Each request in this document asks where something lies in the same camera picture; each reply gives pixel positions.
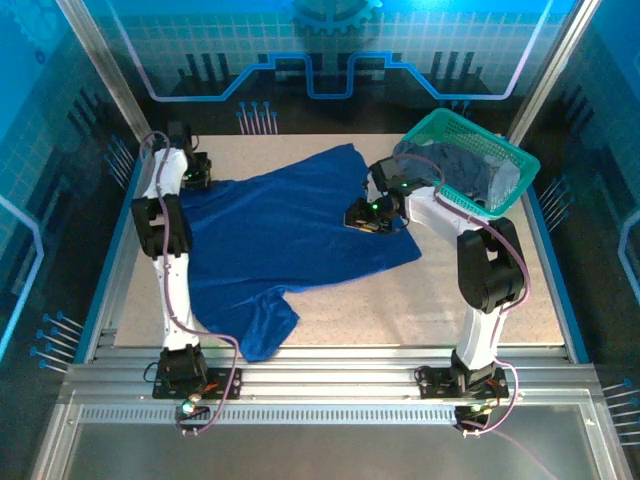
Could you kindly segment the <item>grey lower panel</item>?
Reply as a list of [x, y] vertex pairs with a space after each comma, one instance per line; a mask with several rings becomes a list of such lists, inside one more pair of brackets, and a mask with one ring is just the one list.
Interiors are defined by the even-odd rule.
[[463, 438], [429, 426], [89, 425], [64, 480], [600, 480], [580, 434]]

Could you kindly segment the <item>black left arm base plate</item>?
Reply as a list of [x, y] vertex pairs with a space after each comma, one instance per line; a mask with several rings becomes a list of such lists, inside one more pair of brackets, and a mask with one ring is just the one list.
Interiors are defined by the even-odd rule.
[[237, 368], [230, 376], [230, 368], [208, 368], [206, 377], [198, 376], [177, 380], [166, 373], [157, 373], [153, 381], [152, 398], [159, 400], [186, 400], [199, 395], [203, 400], [222, 400], [226, 387], [226, 398], [237, 400], [243, 385], [243, 371]]

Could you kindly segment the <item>teal plastic basket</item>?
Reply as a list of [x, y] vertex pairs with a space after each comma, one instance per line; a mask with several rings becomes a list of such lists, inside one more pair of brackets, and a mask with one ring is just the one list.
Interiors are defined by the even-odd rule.
[[438, 108], [412, 128], [402, 141], [425, 145], [432, 142], [450, 143], [471, 151], [484, 160], [486, 155], [509, 158], [520, 169], [520, 180], [507, 199], [495, 210], [474, 202], [450, 186], [441, 189], [441, 195], [475, 216], [498, 218], [519, 199], [532, 183], [540, 169], [539, 161], [505, 139], [489, 132], [464, 117], [444, 108]]

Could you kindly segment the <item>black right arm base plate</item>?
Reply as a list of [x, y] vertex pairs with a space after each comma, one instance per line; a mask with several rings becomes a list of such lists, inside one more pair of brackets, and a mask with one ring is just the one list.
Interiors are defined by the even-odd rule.
[[421, 366], [414, 370], [414, 380], [421, 399], [502, 400], [509, 397], [506, 374], [495, 364], [479, 370]]

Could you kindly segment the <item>aluminium mounting rail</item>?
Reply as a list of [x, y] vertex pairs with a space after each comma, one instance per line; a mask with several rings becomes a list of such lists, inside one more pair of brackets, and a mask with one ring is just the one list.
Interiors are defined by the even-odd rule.
[[[58, 403], [148, 403], [152, 348], [100, 346], [93, 359], [70, 366]], [[521, 401], [561, 403], [567, 397], [600, 387], [595, 368], [569, 360], [562, 347], [506, 347], [500, 360], [517, 373]], [[248, 363], [243, 371], [240, 400], [245, 404], [415, 403], [419, 399], [414, 371], [420, 366], [447, 367], [447, 348], [414, 347], [284, 347], [272, 359]]]

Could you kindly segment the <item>light grey garment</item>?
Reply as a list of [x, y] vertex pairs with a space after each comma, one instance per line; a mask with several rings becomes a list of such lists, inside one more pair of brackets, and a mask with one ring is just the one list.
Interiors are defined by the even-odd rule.
[[490, 210], [495, 210], [516, 188], [520, 169], [509, 158], [486, 155], [484, 161], [489, 168], [487, 205]]

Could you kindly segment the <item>aluminium table side rail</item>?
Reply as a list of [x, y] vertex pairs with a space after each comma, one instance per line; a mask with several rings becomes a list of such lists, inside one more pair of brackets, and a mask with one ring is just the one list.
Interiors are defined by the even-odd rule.
[[146, 145], [142, 152], [138, 153], [134, 175], [124, 197], [122, 212], [105, 262], [108, 275], [104, 281], [99, 281], [101, 295], [90, 343], [91, 357], [93, 357], [104, 335], [115, 337], [124, 315], [128, 290], [140, 251], [140, 242], [131, 213], [131, 203], [144, 193], [149, 185], [150, 176], [154, 169], [153, 161], [147, 159], [149, 149], [150, 146]]

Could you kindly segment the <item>aluminium frame post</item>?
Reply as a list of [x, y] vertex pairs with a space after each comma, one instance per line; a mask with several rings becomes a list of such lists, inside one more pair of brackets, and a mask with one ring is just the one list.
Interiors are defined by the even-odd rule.
[[519, 146], [566, 68], [602, 0], [576, 0], [553, 48], [525, 96], [508, 130], [508, 141]]
[[151, 97], [130, 54], [105, 38], [84, 0], [54, 0], [136, 140], [136, 149], [151, 133]]

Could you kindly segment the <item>royal blue t-shirt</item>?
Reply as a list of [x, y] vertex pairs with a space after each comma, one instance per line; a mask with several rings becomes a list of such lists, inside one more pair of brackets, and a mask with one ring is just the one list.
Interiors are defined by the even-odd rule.
[[298, 323], [287, 292], [344, 283], [404, 265], [421, 252], [408, 231], [371, 234], [344, 224], [368, 173], [351, 144], [270, 173], [182, 191], [193, 247], [192, 311], [230, 335], [249, 362], [271, 358]]

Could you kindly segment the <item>grey-blue t-shirt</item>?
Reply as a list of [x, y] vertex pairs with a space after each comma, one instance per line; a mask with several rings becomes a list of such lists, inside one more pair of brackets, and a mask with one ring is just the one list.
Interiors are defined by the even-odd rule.
[[444, 174], [445, 185], [457, 190], [474, 202], [484, 204], [488, 199], [490, 170], [485, 161], [471, 151], [450, 143], [432, 142], [418, 145], [399, 142], [393, 155], [404, 174], [432, 185], [441, 179], [438, 171], [423, 158], [430, 160]]

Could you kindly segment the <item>blue table edge strip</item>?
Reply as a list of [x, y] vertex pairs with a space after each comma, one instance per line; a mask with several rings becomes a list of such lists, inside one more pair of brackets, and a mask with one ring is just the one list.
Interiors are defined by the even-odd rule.
[[522, 203], [558, 318], [567, 355], [573, 363], [588, 364], [591, 359], [533, 186], [527, 188], [522, 197]]
[[100, 295], [101, 295], [101, 287], [99, 285], [99, 281], [105, 280], [105, 277], [108, 275], [108, 270], [105, 267], [105, 262], [106, 262], [106, 258], [109, 252], [109, 249], [106, 253], [105, 259], [104, 259], [104, 264], [103, 264], [103, 268], [101, 270], [101, 274], [96, 286], [96, 290], [93, 296], [93, 300], [91, 302], [90, 305], [90, 309], [89, 312], [87, 314], [86, 317], [86, 321], [85, 321], [85, 325], [84, 325], [84, 329], [83, 329], [83, 333], [81, 335], [81, 338], [79, 340], [79, 344], [78, 347], [76, 348], [76, 353], [75, 353], [75, 357], [73, 360], [74, 364], [84, 364], [84, 363], [88, 363], [90, 362], [93, 357], [91, 357], [91, 354], [89, 352], [90, 350], [90, 343], [91, 343], [91, 337], [92, 337], [92, 332], [94, 330], [94, 325], [95, 325], [95, 314], [97, 313], [97, 310], [99, 308], [99, 302], [100, 302]]

